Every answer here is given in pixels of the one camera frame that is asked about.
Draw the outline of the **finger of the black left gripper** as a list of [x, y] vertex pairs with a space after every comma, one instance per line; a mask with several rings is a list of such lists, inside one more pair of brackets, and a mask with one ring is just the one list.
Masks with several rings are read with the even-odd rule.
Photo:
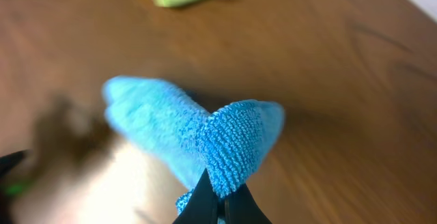
[[0, 177], [6, 176], [27, 157], [27, 150], [17, 151], [0, 158]]

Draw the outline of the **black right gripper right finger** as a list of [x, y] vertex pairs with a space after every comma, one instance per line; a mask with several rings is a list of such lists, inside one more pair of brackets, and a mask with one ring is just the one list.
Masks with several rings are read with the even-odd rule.
[[224, 211], [226, 224], [271, 224], [246, 184], [225, 198]]

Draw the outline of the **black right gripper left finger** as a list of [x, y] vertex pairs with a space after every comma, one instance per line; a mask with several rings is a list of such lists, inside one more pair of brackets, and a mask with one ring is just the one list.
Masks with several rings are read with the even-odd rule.
[[217, 224], [218, 202], [205, 169], [185, 209], [173, 224]]

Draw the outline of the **blue microfiber cloth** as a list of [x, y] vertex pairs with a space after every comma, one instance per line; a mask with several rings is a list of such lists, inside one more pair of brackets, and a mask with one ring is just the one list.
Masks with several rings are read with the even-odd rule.
[[218, 223], [225, 224], [225, 198], [259, 169], [285, 121], [276, 102], [241, 100], [209, 112], [162, 79], [117, 76], [104, 83], [102, 95], [110, 127], [157, 156], [187, 188], [176, 203], [178, 216], [206, 169]]

